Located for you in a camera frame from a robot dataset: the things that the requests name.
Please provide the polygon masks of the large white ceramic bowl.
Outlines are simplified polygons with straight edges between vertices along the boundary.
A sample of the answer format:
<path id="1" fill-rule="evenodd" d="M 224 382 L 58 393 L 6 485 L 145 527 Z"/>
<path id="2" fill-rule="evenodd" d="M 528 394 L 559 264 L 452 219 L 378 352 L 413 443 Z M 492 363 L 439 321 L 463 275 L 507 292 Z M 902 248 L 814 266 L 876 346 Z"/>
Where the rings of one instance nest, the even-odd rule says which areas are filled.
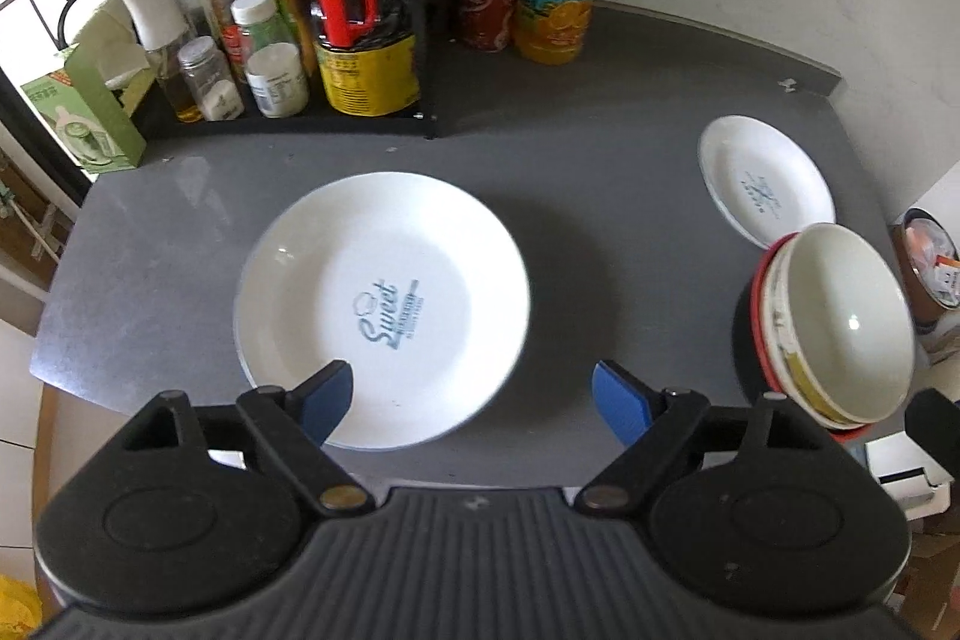
<path id="1" fill-rule="evenodd" d="M 833 223 L 802 230 L 781 257 L 776 312 L 817 390 L 843 419 L 887 419 L 907 397 L 914 369 L 910 312 L 890 266 Z"/>

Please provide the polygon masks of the red rimmed bowl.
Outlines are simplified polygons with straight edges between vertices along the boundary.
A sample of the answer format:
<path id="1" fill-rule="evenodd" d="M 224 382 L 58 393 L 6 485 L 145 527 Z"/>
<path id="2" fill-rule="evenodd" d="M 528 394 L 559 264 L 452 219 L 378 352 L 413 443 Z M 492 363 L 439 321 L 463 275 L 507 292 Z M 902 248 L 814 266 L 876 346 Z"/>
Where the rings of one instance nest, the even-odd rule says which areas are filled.
<path id="1" fill-rule="evenodd" d="M 828 419 L 827 416 L 817 413 L 805 399 L 797 396 L 796 393 L 788 392 L 779 380 L 778 372 L 776 372 L 771 360 L 770 349 L 768 349 L 765 336 L 763 336 L 763 325 L 761 325 L 763 283 L 765 283 L 766 275 L 768 275 L 771 265 L 776 260 L 779 250 L 784 245 L 788 245 L 794 237 L 796 237 L 796 234 L 786 234 L 766 248 L 765 253 L 761 255 L 757 268 L 755 268 L 754 276 L 745 284 L 742 294 L 740 294 L 736 315 L 734 315 L 734 325 L 732 325 L 732 351 L 734 351 L 737 377 L 739 377 L 743 393 L 750 401 L 757 401 L 760 396 L 768 392 L 781 393 L 781 395 L 791 398 L 794 403 L 799 404 L 805 413 L 822 425 L 835 442 L 853 442 L 856 438 L 866 435 L 872 429 L 872 425 L 838 424 L 838 422 Z"/>

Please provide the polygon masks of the large white sweet plate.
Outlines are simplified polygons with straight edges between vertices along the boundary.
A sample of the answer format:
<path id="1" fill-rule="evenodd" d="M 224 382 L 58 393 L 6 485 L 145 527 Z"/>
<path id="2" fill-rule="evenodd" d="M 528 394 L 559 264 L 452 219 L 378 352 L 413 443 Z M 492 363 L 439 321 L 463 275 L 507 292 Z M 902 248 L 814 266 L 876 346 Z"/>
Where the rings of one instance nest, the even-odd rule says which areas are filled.
<path id="1" fill-rule="evenodd" d="M 254 385 L 353 370 L 334 447 L 389 452 L 477 416 L 526 342 L 530 284 L 500 218 L 448 182 L 370 172 L 299 198 L 242 268 L 233 307 Z"/>

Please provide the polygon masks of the small white bakery plate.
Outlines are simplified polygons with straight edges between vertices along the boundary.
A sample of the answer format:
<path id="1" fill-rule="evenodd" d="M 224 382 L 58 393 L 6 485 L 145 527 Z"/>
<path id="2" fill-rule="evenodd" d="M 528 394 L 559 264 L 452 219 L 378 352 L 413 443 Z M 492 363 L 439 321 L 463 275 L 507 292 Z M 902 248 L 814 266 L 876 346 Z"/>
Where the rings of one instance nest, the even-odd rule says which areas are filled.
<path id="1" fill-rule="evenodd" d="M 832 192 L 811 156 L 754 117 L 713 120 L 698 140 L 698 164 L 719 213 L 757 247 L 836 221 Z"/>

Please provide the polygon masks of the brown pot with packets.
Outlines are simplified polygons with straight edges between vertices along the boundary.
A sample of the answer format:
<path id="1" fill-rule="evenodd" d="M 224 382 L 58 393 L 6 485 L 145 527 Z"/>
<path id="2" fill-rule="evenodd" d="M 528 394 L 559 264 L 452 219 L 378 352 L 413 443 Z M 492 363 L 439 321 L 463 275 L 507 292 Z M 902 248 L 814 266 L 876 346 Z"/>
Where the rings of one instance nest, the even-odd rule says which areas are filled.
<path id="1" fill-rule="evenodd" d="M 908 305 L 919 333 L 958 310 L 958 247 L 926 209 L 913 206 L 892 227 Z"/>

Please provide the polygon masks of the small glass salt shaker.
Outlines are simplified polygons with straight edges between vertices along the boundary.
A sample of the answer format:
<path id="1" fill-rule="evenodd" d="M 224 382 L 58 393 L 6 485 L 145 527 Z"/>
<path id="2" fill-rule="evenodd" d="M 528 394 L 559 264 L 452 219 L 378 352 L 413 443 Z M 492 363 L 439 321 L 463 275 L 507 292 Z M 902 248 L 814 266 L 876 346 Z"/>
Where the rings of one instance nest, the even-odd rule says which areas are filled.
<path id="1" fill-rule="evenodd" d="M 213 37 L 201 35 L 185 42 L 179 49 L 178 60 L 203 120 L 235 120 L 244 112 L 233 70 Z"/>

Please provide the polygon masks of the white lid seasoning jar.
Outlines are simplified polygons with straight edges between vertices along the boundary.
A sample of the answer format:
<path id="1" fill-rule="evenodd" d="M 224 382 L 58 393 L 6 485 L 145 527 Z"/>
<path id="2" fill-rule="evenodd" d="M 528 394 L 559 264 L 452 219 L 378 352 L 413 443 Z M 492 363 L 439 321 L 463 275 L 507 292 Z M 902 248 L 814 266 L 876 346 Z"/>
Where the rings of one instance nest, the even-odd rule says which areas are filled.
<path id="1" fill-rule="evenodd" d="M 235 0 L 231 14 L 239 29 L 242 66 L 257 109 L 267 119 L 301 112 L 309 101 L 308 80 L 277 0 Z"/>

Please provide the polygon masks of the green cardboard box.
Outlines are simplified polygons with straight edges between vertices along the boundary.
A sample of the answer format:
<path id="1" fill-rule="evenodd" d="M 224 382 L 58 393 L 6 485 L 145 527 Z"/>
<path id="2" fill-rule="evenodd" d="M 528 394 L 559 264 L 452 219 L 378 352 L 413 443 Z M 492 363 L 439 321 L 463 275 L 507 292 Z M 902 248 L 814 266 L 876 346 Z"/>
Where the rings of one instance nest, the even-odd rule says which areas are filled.
<path id="1" fill-rule="evenodd" d="M 28 81 L 21 91 L 86 174 L 139 167 L 145 138 L 82 47 L 68 47 L 55 70 Z"/>

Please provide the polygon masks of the red snack can lower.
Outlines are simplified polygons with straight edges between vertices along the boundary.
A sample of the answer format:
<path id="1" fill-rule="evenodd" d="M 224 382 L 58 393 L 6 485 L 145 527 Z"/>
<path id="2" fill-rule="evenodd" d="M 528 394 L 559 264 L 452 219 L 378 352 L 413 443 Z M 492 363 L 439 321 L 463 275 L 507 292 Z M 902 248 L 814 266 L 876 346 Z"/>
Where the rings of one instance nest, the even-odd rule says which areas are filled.
<path id="1" fill-rule="evenodd" d="M 460 0 L 460 39 L 482 52 L 501 52 L 511 41 L 516 0 Z"/>

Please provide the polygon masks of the white top oil sprayer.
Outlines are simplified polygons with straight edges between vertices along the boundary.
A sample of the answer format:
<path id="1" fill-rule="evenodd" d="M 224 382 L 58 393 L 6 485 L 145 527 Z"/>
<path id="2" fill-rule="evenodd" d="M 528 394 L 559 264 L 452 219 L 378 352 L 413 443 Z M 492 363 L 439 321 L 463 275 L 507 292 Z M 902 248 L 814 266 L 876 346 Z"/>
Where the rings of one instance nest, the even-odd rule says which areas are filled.
<path id="1" fill-rule="evenodd" d="M 195 28 L 179 0 L 122 0 L 132 16 L 133 27 L 145 49 L 146 60 L 155 73 L 167 102 L 179 122 L 202 120 L 179 62 L 179 50 L 195 37 Z"/>

